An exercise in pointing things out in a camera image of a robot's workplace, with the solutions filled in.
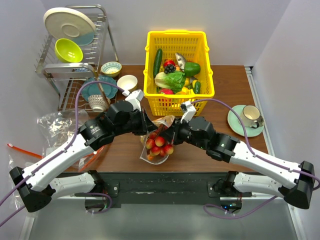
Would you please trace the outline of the clear white-dotted zip bag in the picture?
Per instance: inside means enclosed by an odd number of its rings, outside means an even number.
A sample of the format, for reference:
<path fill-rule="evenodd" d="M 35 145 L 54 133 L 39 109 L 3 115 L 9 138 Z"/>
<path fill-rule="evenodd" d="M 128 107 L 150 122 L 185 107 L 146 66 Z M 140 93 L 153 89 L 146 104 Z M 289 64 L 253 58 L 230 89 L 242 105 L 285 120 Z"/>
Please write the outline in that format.
<path fill-rule="evenodd" d="M 156 130 L 140 137 L 142 144 L 140 160 L 151 165 L 160 165 L 174 152 L 173 144 L 160 136 L 162 132 L 172 125 L 174 119 L 173 115 L 168 115 L 152 121 L 156 126 Z"/>

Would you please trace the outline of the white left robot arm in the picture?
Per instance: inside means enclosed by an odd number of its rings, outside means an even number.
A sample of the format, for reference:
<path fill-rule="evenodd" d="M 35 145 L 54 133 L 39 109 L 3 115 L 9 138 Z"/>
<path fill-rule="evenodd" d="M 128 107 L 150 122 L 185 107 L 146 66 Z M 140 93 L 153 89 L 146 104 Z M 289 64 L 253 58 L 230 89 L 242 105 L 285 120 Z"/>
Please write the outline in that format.
<path fill-rule="evenodd" d="M 144 136 L 156 129 L 143 108 L 136 109 L 128 101 L 119 101 L 111 104 L 108 111 L 86 121 L 73 137 L 39 162 L 26 168 L 14 167 L 9 174 L 30 213 L 71 194 L 99 196 L 105 182 L 97 171 L 72 177 L 59 175 L 81 158 L 112 143 L 117 136 L 127 133 Z"/>

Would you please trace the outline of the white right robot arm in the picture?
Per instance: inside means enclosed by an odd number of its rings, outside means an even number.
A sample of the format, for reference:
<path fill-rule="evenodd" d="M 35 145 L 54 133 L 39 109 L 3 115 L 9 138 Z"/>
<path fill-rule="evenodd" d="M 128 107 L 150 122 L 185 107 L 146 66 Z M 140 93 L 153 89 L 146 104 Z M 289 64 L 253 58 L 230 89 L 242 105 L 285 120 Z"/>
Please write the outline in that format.
<path fill-rule="evenodd" d="M 315 170 L 308 161 L 286 161 L 249 148 L 238 138 L 217 132 L 203 117 L 194 117 L 190 121 L 176 119 L 159 135 L 174 145 L 188 143 L 204 150 L 214 160 L 241 165 L 259 173 L 230 173 L 222 185 L 227 196 L 257 192 L 283 198 L 300 209 L 310 208 Z"/>

